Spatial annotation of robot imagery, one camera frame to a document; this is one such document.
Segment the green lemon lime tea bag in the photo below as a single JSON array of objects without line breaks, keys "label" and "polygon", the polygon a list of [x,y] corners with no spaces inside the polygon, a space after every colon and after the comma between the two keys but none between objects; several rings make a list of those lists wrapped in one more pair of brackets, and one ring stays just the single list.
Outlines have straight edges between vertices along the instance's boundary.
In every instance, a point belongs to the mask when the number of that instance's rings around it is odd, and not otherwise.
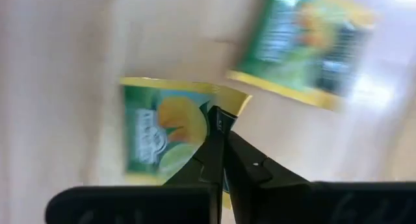
[{"label": "green lemon lime tea bag", "polygon": [[230,131],[251,96],[227,86],[124,77],[125,175],[128,184],[162,185],[211,133]]},{"label": "green lemon lime tea bag", "polygon": [[230,79],[326,110],[337,109],[374,27],[353,0],[266,0]]}]

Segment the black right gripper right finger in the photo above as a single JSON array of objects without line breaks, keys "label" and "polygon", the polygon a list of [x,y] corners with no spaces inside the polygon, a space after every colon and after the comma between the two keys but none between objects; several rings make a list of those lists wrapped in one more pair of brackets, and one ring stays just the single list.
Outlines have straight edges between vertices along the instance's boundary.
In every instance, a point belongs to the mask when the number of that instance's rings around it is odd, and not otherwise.
[{"label": "black right gripper right finger", "polygon": [[237,224],[416,224],[416,182],[308,181],[235,132],[224,167]]}]

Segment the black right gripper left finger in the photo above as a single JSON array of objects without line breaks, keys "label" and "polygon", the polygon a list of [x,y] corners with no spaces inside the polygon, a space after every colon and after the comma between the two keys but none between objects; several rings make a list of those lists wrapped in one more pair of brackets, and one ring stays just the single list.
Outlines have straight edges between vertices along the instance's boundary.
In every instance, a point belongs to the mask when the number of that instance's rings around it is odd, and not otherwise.
[{"label": "black right gripper left finger", "polygon": [[162,186],[78,186],[56,194],[45,224],[220,224],[224,115],[208,112],[211,134]]}]

